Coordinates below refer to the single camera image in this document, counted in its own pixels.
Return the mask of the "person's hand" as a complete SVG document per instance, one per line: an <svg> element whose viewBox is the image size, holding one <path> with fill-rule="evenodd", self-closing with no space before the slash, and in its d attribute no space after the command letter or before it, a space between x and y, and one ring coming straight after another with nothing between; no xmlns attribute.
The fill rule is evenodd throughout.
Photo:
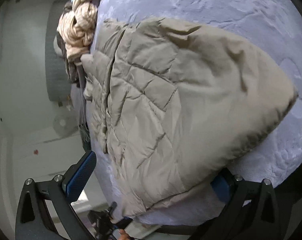
<svg viewBox="0 0 302 240"><path fill-rule="evenodd" d="M123 229L118 229L118 240L131 240L131 237Z"/></svg>

